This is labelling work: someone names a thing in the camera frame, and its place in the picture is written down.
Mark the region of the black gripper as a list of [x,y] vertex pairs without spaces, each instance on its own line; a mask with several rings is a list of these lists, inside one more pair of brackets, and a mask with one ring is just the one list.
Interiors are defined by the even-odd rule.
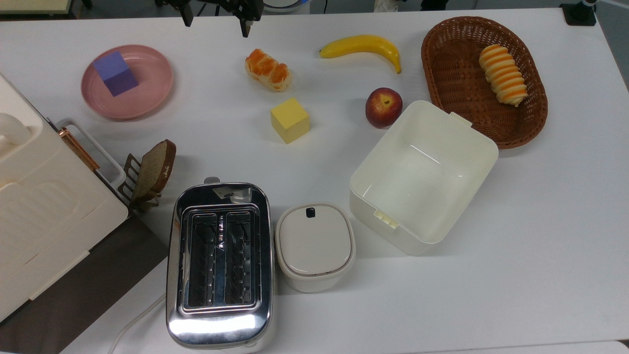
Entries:
[[[249,37],[252,22],[258,22],[264,9],[262,0],[199,0],[203,4],[212,4],[240,20],[242,36]],[[157,0],[157,6],[171,6],[179,12],[184,25],[190,27],[193,22],[191,0]]]

